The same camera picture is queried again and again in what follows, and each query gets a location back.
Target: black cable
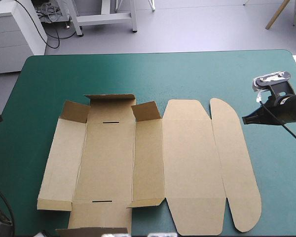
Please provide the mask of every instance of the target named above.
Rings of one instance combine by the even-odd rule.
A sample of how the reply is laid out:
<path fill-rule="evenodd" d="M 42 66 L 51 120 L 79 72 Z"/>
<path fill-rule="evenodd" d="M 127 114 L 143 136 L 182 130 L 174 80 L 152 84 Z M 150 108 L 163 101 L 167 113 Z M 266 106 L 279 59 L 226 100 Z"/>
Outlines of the black cable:
<path fill-rule="evenodd" d="M 44 14 L 44 13 L 38 11 L 38 10 L 36 11 L 36 13 L 38 13 L 38 14 L 42 14 L 42 16 L 39 16 L 39 18 L 41 18 L 41 17 L 45 17 L 45 18 L 47 18 L 47 17 L 48 17 L 48 15 L 46 15 L 46 14 Z M 50 35 L 50 34 L 47 33 L 47 32 L 45 32 L 45 33 L 46 33 L 48 36 L 52 37 L 52 38 L 60 39 L 60 40 L 69 39 L 69 38 L 71 38 L 72 36 L 75 35 L 75 32 L 73 32 L 72 35 L 67 36 L 67 37 L 55 37 L 55 36 Z"/>
<path fill-rule="evenodd" d="M 37 30 L 37 32 L 38 32 L 38 34 L 39 34 L 39 36 L 41 37 L 41 39 L 44 41 L 44 43 L 48 46 L 48 47 L 50 47 L 50 48 L 59 48 L 59 46 L 60 46 L 60 39 L 59 39 L 59 35 L 58 35 L 58 31 L 57 31 L 57 29 L 56 29 L 56 27 L 53 25 L 53 27 L 55 28 L 55 31 L 56 31 L 56 34 L 57 34 L 57 39 L 58 39 L 58 45 L 56 46 L 56 47 L 53 47 L 53 46 L 50 46 L 45 40 L 44 40 L 44 38 L 41 36 L 41 34 L 40 34 L 40 32 L 39 32 L 39 30 L 38 30 L 38 28 L 37 28 L 37 26 L 36 26 L 36 24 L 35 24 L 35 22 L 34 22 L 34 20 L 33 20 L 33 18 L 32 18 L 32 16 L 30 15 L 30 13 L 29 13 L 29 11 L 18 1 L 18 0 L 15 0 L 18 4 L 20 4 L 23 8 L 24 8 L 24 10 L 27 12 L 27 14 L 30 16 L 30 18 L 31 18 L 31 20 L 33 21 L 33 24 L 34 24 L 34 26 L 35 26 L 35 28 L 36 28 L 36 30 Z"/>
<path fill-rule="evenodd" d="M 50 35 L 50 34 L 49 34 L 49 33 L 47 33 L 47 32 L 46 32 L 46 34 L 47 34 L 48 36 L 52 37 L 52 38 L 58 39 L 57 37 L 54 37 L 54 36 Z M 75 32 L 73 32 L 73 34 L 72 34 L 72 35 L 70 35 L 70 36 L 67 36 L 67 37 L 59 37 L 59 39 L 61 39 L 61 40 L 64 40 L 64 39 L 69 39 L 69 38 L 71 38 L 71 37 L 72 37 L 72 36 L 74 36 L 74 35 L 75 35 Z"/>
<path fill-rule="evenodd" d="M 9 210 L 10 216 L 11 216 L 11 222 L 12 222 L 12 237 L 15 236 L 15 222 L 14 222 L 14 216 L 13 216 L 13 212 L 12 212 L 12 208 L 10 206 L 10 204 L 8 203 L 7 199 L 4 197 L 4 195 L 0 192 L 0 197 L 2 198 L 2 200 L 4 201 L 6 207 Z"/>
<path fill-rule="evenodd" d="M 263 106 L 263 108 L 283 127 L 286 129 L 286 131 L 288 131 L 295 139 L 296 139 L 296 135 L 293 134 L 292 131 L 289 130 L 288 127 L 286 127 L 263 103 L 262 101 L 260 101 L 260 104 Z"/>

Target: tan cardboard panel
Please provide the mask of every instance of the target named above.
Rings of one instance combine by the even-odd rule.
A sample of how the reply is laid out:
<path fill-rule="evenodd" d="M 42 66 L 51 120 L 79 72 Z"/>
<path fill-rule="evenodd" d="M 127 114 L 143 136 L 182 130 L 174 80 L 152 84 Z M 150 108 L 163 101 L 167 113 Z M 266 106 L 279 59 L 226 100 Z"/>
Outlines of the tan cardboard panel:
<path fill-rule="evenodd" d="M 133 201 L 127 208 L 135 208 L 135 207 L 145 207 L 145 206 L 159 206 L 164 198 L 158 199 L 147 199 L 147 200 L 137 200 Z"/>
<path fill-rule="evenodd" d="M 167 198 L 182 236 L 217 236 L 222 232 L 226 198 Z"/>
<path fill-rule="evenodd" d="M 82 105 L 76 102 L 66 100 L 60 118 L 86 123 L 89 109 L 90 106 L 88 105 Z"/>
<path fill-rule="evenodd" d="M 198 100 L 169 100 L 162 119 L 210 120 Z"/>
<path fill-rule="evenodd" d="M 88 123 L 133 121 L 135 117 L 131 106 L 136 104 L 130 100 L 91 100 Z"/>
<path fill-rule="evenodd" d="M 69 229 L 81 227 L 121 227 L 131 232 L 132 210 L 130 202 L 73 203 Z"/>
<path fill-rule="evenodd" d="M 133 201 L 164 198 L 162 120 L 136 123 Z"/>
<path fill-rule="evenodd" d="M 161 118 L 156 102 L 154 101 L 133 105 L 132 109 L 137 122 Z"/>
<path fill-rule="evenodd" d="M 135 121 L 88 120 L 75 200 L 131 202 L 134 136 Z"/>
<path fill-rule="evenodd" d="M 101 237 L 104 234 L 125 234 L 126 228 L 88 227 L 77 229 L 58 229 L 60 237 Z"/>
<path fill-rule="evenodd" d="M 199 101 L 170 100 L 162 129 L 166 198 L 179 234 L 219 234 L 225 193 L 209 116 Z"/>
<path fill-rule="evenodd" d="M 164 120 L 166 198 L 225 197 L 209 120 Z"/>
<path fill-rule="evenodd" d="M 122 100 L 135 99 L 133 94 L 110 94 L 110 95 L 85 95 L 90 100 Z"/>
<path fill-rule="evenodd" d="M 261 215 L 261 198 L 237 113 L 226 102 L 211 99 L 211 114 L 225 193 L 235 227 L 246 232 Z"/>
<path fill-rule="evenodd" d="M 38 199 L 57 201 L 56 210 L 61 201 L 67 206 L 73 199 L 85 130 L 85 123 L 58 119 L 38 195 Z"/>
<path fill-rule="evenodd" d="M 37 209 L 38 210 L 71 211 L 72 202 L 38 199 Z"/>

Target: gray floor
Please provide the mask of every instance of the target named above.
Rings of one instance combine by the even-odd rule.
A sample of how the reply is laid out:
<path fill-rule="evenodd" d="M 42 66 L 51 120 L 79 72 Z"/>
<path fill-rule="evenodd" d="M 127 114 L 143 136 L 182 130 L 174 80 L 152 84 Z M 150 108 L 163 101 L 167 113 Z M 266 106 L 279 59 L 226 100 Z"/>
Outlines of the gray floor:
<path fill-rule="evenodd" d="M 84 37 L 61 41 L 58 49 L 46 54 L 149 53 L 287 49 L 296 55 L 296 26 L 293 27 L 294 1 L 287 6 L 270 30 L 265 26 L 281 0 L 155 0 L 152 12 L 148 0 L 136 0 L 138 32 L 130 24 L 84 27 Z M 99 0 L 76 0 L 81 15 L 99 12 Z M 128 9 L 124 0 L 121 10 Z M 53 28 L 46 31 L 54 34 Z M 74 28 L 64 29 L 61 36 Z M 0 111 L 8 100 L 18 73 L 0 74 Z"/>

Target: green tabletop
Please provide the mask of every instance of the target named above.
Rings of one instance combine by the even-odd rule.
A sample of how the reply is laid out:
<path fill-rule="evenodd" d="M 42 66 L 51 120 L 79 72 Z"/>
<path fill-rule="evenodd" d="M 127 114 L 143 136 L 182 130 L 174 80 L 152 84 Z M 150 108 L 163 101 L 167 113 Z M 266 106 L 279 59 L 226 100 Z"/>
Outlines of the green tabletop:
<path fill-rule="evenodd" d="M 0 123 L 0 189 L 14 211 L 16 233 L 46 229 L 55 234 L 55 228 L 67 227 L 69 212 L 36 209 L 64 100 L 87 104 L 84 94 L 133 93 L 137 103 L 155 100 L 163 114 L 169 99 L 197 99 L 209 112 L 209 100 L 217 97 L 241 117 L 259 106 L 252 79 L 276 71 L 290 72 L 296 91 L 296 64 L 284 50 L 30 57 Z M 241 234 L 227 204 L 222 235 L 296 235 L 296 140 L 280 126 L 242 127 L 262 215 L 251 231 Z M 296 132 L 296 124 L 289 128 Z M 133 210 L 133 235 L 160 231 L 175 231 L 165 201 Z"/>

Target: white drawer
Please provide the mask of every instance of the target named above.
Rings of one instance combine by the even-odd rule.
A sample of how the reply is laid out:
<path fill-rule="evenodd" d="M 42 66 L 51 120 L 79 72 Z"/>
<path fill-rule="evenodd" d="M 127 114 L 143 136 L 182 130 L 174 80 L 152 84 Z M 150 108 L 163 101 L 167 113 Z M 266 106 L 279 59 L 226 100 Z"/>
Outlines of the white drawer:
<path fill-rule="evenodd" d="M 27 45 L 21 31 L 10 31 L 0 33 L 0 48 L 10 46 Z"/>
<path fill-rule="evenodd" d="M 0 73 L 19 72 L 33 53 L 28 45 L 0 48 Z"/>
<path fill-rule="evenodd" d="M 17 25 L 13 16 L 0 16 L 0 32 L 7 31 L 19 31 L 20 28 Z"/>

